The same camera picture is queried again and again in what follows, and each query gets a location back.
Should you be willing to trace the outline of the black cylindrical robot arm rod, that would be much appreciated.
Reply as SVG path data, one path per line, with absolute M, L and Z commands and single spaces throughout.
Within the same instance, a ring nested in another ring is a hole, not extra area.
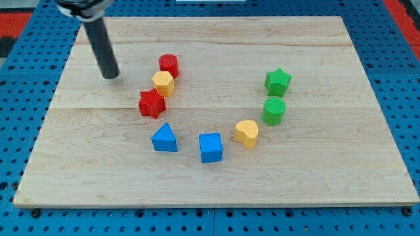
M 119 75 L 119 67 L 103 18 L 84 22 L 83 26 L 103 78 L 115 79 Z

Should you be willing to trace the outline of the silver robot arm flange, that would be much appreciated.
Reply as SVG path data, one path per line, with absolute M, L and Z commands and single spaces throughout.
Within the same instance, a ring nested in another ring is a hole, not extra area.
M 58 10 L 81 22 L 93 22 L 105 15 L 114 0 L 56 0 Z

